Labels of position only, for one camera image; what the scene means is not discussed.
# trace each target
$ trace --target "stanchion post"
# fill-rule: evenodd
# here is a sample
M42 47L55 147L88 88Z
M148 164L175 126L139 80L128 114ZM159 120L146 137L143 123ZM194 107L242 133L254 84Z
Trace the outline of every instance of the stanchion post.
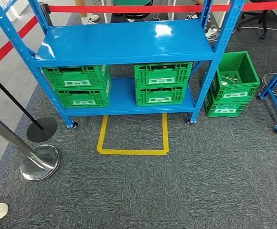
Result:
M49 26L52 26L53 24L51 20L51 17L49 16L51 11L49 10L48 4L45 4L44 2L39 2L39 5L40 6L42 11L43 12L43 14L44 14L45 18L46 19L47 23Z
M41 145L32 149L1 120L0 135L27 157L21 165L21 171L26 179L47 178L55 171L60 162L60 155L54 146Z
M52 137L57 130L57 122L55 119L50 117L42 117L36 120L1 83L0 89L33 122L28 127L27 133L27 138L30 141L44 142Z

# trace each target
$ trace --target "green plastic crate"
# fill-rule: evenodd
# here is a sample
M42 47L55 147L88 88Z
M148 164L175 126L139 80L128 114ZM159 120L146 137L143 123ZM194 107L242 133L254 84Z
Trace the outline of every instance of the green plastic crate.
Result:
M65 108L108 107L111 89L111 82L107 79L105 89L55 92Z
M218 103L209 90L204 100L204 110L207 117L238 117L247 103Z
M136 106L182 104L187 87L135 89Z
M223 54L210 87L217 102L249 102L260 84L247 52L230 52Z
M55 90L104 89L110 79L107 65L42 68L43 73Z
M191 66L192 62L135 64L135 88L185 86Z

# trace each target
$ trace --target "white floor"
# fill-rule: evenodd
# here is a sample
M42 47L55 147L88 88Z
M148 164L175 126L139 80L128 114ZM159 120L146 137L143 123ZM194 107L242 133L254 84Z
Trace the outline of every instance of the white floor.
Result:
M52 5L73 4L72 0L42 0L42 2ZM33 14L30 6L28 6L20 18L14 22L13 25L18 31L33 16ZM70 14L67 13L51 14L54 25L64 25L69 17ZM43 36L43 33L37 24L28 33L24 41L32 50L36 51ZM0 28L0 47L7 41L7 37ZM36 86L36 82L33 76L14 50L11 51L0 62L0 82L24 107L27 105ZM14 131L22 115L23 113L20 109L0 90L0 120ZM8 142L0 136L0 160L7 145Z

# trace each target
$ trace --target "yellow floor tape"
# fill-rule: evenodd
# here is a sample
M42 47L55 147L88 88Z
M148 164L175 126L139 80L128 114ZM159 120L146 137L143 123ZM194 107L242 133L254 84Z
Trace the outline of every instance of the yellow floor tape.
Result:
M97 151L100 154L120 154L120 155L166 155L170 150L168 143L167 115L162 114L163 129L163 150L142 150L142 149L103 149L107 123L107 116L105 115L102 119L101 128L99 133Z

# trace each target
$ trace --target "shelf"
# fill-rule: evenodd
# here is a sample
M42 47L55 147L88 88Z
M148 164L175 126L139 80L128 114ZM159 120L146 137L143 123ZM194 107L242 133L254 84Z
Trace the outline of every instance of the shelf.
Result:
M52 27L37 67L210 61L214 56L199 20Z
M155 113L182 113L194 111L192 95L186 90L183 104L141 106L135 105L134 79L112 79L112 89L107 108L67 108L67 116L133 115Z

